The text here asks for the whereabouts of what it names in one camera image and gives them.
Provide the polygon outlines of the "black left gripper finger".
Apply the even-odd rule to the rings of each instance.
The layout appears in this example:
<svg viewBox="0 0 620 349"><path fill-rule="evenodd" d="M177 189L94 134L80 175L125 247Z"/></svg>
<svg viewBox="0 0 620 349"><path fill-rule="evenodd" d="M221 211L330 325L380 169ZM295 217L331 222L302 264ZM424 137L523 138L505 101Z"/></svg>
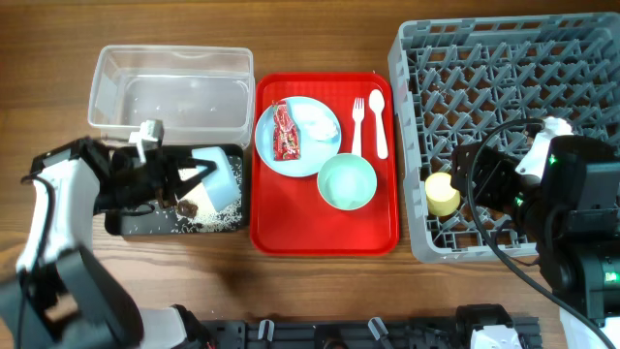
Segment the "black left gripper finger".
<svg viewBox="0 0 620 349"><path fill-rule="evenodd" d="M213 161L199 158L192 153L193 150L194 148L189 145L165 145L164 157L166 163L175 165L178 169L201 167L212 170Z"/></svg>
<svg viewBox="0 0 620 349"><path fill-rule="evenodd" d="M188 179L181 179L179 171L188 169L198 170L199 172ZM216 170L217 165L215 162L185 162L180 168L172 170L171 187L174 197L180 200Z"/></svg>

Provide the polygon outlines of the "small blue bowl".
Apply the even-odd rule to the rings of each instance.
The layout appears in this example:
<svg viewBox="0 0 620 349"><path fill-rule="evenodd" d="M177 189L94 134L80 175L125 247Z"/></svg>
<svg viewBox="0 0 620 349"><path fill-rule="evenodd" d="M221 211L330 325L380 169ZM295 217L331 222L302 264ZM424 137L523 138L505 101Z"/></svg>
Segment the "small blue bowl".
<svg viewBox="0 0 620 349"><path fill-rule="evenodd" d="M219 212L241 198L232 165L221 147L193 149L192 157L215 164L215 170L203 178L201 184L192 191L193 198L199 199L201 205L210 206L215 212Z"/></svg>

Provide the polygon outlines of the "yellow cup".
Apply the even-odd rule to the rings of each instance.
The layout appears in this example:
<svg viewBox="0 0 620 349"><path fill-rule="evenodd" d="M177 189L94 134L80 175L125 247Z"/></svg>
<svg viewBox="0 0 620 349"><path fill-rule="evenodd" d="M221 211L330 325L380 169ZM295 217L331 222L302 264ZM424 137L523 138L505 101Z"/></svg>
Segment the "yellow cup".
<svg viewBox="0 0 620 349"><path fill-rule="evenodd" d="M448 173L431 174L424 182L428 212L443 217L453 214L460 205L460 192L451 186Z"/></svg>

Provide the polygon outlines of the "brown food scrap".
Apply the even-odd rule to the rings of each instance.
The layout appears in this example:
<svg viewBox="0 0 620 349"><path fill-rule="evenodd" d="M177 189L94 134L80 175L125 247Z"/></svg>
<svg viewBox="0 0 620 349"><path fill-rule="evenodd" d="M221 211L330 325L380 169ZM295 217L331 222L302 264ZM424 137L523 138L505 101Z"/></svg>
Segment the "brown food scrap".
<svg viewBox="0 0 620 349"><path fill-rule="evenodd" d="M186 218L195 218L198 213L198 206L191 201L182 200L177 203L177 213Z"/></svg>

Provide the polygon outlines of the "white rice pile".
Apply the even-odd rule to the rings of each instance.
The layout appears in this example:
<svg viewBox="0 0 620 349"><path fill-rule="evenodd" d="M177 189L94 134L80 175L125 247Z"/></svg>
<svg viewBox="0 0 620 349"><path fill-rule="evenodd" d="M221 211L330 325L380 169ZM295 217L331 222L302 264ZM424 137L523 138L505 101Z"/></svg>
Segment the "white rice pile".
<svg viewBox="0 0 620 349"><path fill-rule="evenodd" d="M187 220L190 225L194 226L198 232L225 232L225 231L233 231L236 227L241 223L243 216L242 209L242 164L243 161L238 156L229 156L227 155L230 164L232 165L232 171L236 177L237 183L239 185L239 189L241 191L241 198L236 201L234 204L228 206L222 211L215 212L212 207L207 205L201 205L199 199L194 199L192 195L192 191L197 187L195 187L192 191L186 194L180 200L191 201L196 204L199 208L198 213L195 218L186 218L180 216L177 212L178 220ZM189 177L197 174L198 170L180 170L179 175L181 179L188 179Z"/></svg>

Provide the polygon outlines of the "red snack wrapper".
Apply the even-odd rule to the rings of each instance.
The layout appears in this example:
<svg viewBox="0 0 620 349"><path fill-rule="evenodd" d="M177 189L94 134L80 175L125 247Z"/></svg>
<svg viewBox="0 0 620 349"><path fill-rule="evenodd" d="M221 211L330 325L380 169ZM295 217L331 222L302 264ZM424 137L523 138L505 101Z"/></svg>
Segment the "red snack wrapper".
<svg viewBox="0 0 620 349"><path fill-rule="evenodd" d="M284 100L275 102L273 110L273 150L275 161L298 160L301 157L298 129Z"/></svg>

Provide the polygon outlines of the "light blue plate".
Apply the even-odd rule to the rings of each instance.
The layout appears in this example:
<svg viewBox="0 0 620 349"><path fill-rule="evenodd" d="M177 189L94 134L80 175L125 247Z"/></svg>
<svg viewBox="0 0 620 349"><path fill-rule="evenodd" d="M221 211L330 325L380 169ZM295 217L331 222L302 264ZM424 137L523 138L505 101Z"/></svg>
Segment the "light blue plate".
<svg viewBox="0 0 620 349"><path fill-rule="evenodd" d="M335 113L324 103L309 97L294 96L282 99L289 109L298 129L301 157L298 160L275 161L273 150L273 110L272 106L268 106L263 114L259 117L255 129L255 148L258 151L261 160L273 171L280 175L290 177L305 177L316 174L325 161L333 157L339 152L342 131L340 123ZM293 114L293 106L307 104L319 107L323 112L331 118L338 130L338 135L326 142L319 142L310 138L306 131L302 128L301 123L297 121Z"/></svg>

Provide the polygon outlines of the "white tissue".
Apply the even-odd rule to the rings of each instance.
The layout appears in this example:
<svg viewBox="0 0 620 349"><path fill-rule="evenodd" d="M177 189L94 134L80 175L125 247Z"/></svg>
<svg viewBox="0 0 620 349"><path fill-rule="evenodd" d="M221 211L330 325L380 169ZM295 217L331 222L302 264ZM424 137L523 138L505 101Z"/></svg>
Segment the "white tissue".
<svg viewBox="0 0 620 349"><path fill-rule="evenodd" d="M293 114L313 140L326 142L338 135L335 122L319 107L307 104L295 105Z"/></svg>

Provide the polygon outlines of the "green bowl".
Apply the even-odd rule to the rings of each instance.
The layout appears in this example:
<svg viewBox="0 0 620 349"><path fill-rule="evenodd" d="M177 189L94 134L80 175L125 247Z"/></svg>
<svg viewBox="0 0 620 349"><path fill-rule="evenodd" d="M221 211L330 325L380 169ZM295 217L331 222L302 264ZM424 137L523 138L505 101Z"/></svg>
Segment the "green bowl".
<svg viewBox="0 0 620 349"><path fill-rule="evenodd" d="M350 211L366 206L373 199L378 178L372 165L363 157L340 153L321 167L317 186L326 203Z"/></svg>

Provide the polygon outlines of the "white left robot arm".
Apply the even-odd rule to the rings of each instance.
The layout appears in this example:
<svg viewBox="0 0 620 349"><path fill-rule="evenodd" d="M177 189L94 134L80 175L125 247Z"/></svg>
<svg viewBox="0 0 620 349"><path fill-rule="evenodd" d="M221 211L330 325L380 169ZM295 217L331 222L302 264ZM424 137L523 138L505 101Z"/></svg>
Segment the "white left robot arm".
<svg viewBox="0 0 620 349"><path fill-rule="evenodd" d="M17 348L214 348L182 305L141 310L92 252L98 214L140 216L175 206L221 166L155 141L112 147L85 137L34 158L36 190L16 274L1 284L1 318Z"/></svg>

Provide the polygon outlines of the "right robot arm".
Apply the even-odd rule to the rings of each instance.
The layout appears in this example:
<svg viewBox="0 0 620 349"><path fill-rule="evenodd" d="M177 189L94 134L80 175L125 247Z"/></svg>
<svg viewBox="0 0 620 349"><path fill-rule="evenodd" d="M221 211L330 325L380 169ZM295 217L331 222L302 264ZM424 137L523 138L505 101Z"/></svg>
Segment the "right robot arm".
<svg viewBox="0 0 620 349"><path fill-rule="evenodd" d="M542 176L516 170L515 158L480 143L451 156L451 184L471 193L471 207L506 214L510 226L537 244L540 273L560 312L572 348L601 348L600 332L619 342L619 159L584 136L553 138Z"/></svg>

